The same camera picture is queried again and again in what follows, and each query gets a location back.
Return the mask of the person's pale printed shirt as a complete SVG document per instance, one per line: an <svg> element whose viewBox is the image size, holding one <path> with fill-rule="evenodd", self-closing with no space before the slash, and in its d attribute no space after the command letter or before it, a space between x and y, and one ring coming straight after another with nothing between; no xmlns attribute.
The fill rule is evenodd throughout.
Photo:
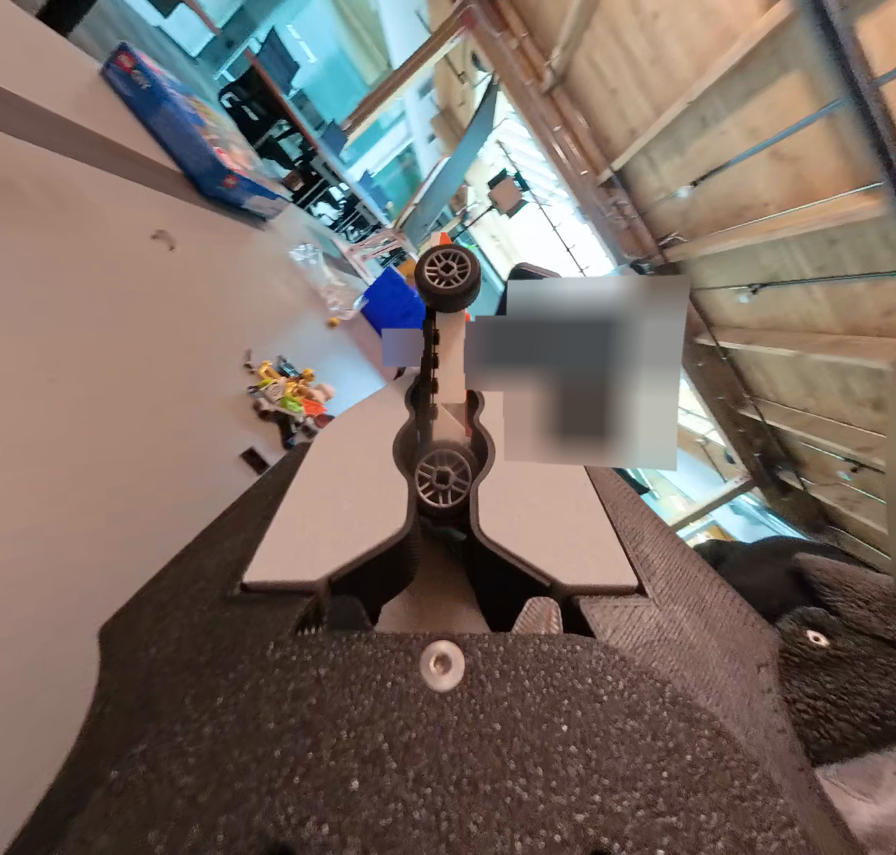
<svg viewBox="0 0 896 855"><path fill-rule="evenodd" d="M818 767L816 776L867 854L895 853L895 749Z"/></svg>

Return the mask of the lime white lego minifigure torso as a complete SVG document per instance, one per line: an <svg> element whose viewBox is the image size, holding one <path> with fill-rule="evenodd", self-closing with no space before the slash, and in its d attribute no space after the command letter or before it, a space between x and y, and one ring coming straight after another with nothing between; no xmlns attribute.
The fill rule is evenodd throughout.
<svg viewBox="0 0 896 855"><path fill-rule="evenodd" d="M265 392L281 412L310 417L325 414L326 405L335 395L335 390L327 383L309 384L293 378L274 381Z"/></svg>

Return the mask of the blue plastic bin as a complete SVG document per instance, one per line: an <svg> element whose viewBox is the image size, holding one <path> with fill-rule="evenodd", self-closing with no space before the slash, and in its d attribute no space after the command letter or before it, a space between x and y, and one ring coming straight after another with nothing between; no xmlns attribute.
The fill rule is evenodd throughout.
<svg viewBox="0 0 896 855"><path fill-rule="evenodd" d="M361 313L379 335L385 330L421 330L427 307L395 267L386 267L364 291Z"/></svg>

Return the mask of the orange lego race car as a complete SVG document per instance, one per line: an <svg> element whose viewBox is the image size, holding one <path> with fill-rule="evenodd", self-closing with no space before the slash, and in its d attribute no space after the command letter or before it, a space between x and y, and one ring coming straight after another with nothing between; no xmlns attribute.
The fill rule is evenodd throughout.
<svg viewBox="0 0 896 855"><path fill-rule="evenodd" d="M422 353L409 384L409 427L397 439L420 522L445 537L464 538L477 521L477 487L495 446L481 425L482 393L468 388L468 309L482 283L479 259L451 242L430 247L413 282L425 306Z"/></svg>

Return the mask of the blue lego box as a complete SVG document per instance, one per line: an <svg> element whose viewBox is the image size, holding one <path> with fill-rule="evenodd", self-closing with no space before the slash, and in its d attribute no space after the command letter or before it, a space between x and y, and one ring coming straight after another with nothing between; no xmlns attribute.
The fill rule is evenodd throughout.
<svg viewBox="0 0 896 855"><path fill-rule="evenodd" d="M266 221L291 205L230 117L141 50L118 43L100 76L205 198Z"/></svg>

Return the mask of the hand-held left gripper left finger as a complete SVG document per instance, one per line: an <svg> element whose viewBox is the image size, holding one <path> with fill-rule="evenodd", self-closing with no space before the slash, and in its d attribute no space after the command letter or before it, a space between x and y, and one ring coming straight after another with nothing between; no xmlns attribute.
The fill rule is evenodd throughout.
<svg viewBox="0 0 896 855"><path fill-rule="evenodd" d="M244 573L249 592L351 596L372 622L412 580L415 510L395 444L413 431L395 379L318 434Z"/></svg>

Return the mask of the clear plastic bag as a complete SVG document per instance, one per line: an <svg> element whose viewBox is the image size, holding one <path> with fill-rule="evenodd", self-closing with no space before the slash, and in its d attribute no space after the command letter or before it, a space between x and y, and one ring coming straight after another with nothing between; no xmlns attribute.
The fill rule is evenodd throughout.
<svg viewBox="0 0 896 855"><path fill-rule="evenodd" d="M350 246L339 240L301 243L289 250L288 257L317 293L330 319L352 320L363 312L374 277Z"/></svg>

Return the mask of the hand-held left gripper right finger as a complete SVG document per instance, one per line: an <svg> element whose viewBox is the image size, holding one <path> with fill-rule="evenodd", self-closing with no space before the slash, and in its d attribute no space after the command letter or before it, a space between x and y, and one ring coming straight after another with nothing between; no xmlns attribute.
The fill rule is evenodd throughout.
<svg viewBox="0 0 896 855"><path fill-rule="evenodd" d="M499 392L472 394L481 459L472 487L472 586L485 619L516 619L545 596L629 596L641 582L583 466L512 461Z"/></svg>

